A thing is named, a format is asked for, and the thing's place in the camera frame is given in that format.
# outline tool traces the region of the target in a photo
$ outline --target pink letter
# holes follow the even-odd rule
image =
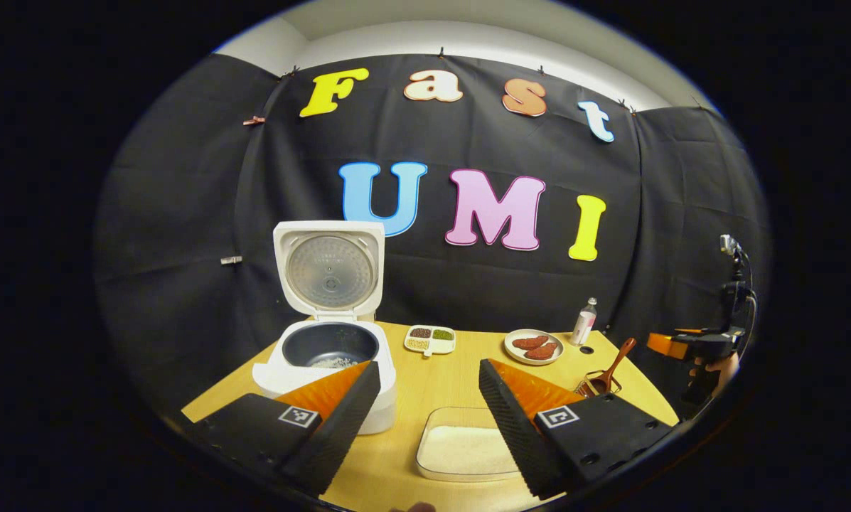
[[[457,214],[454,216],[454,229],[444,236],[448,243],[473,245],[477,240],[473,232],[475,217],[485,242],[491,245],[510,218],[510,227],[501,239],[502,245],[514,250],[539,248],[536,214],[539,211],[539,195],[545,191],[542,179],[529,176],[514,179],[500,201],[482,171],[457,169],[451,172],[451,181],[457,184]]]

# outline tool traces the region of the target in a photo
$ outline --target white rice cooker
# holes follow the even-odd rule
[[[387,336],[374,324],[384,279],[384,226],[347,220],[279,223],[273,230],[279,282],[289,305],[311,315],[286,327],[254,381],[276,398],[354,363],[378,363],[380,392],[359,434],[396,418],[397,373]]]

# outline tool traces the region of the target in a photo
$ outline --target ceiling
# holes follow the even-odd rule
[[[402,21],[482,23],[536,36],[605,62],[675,106],[714,107],[659,56],[616,29],[549,0],[315,0],[282,14],[314,41],[364,26]]]

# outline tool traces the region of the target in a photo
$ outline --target hand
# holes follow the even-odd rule
[[[704,362],[702,357],[694,360],[694,364],[701,364],[702,362]],[[711,396],[719,395],[728,381],[734,377],[735,373],[738,373],[738,353],[733,353],[731,356],[720,359],[715,363],[707,364],[707,372],[719,372],[719,383],[712,390]],[[690,375],[692,377],[696,376],[697,369],[690,370]]]
[[[398,508],[392,508],[392,509],[390,509],[390,512],[403,512],[403,511],[398,509]],[[407,510],[406,512],[436,512],[436,511],[435,511],[434,505],[432,505],[431,503],[425,503],[424,501],[420,501],[419,503],[416,503],[415,505],[410,506],[410,509]]]

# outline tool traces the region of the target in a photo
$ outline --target wooden ladle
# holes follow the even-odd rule
[[[599,395],[603,395],[603,393],[611,391],[611,376],[614,374],[614,369],[618,363],[621,362],[621,359],[623,359],[624,356],[627,356],[627,353],[631,352],[631,349],[636,344],[637,340],[627,338],[627,341],[624,341],[624,344],[621,346],[621,350],[618,351],[618,355],[614,358],[614,363],[611,364],[609,369],[605,370],[603,375],[599,375],[595,379],[590,379],[591,385],[593,385]]]

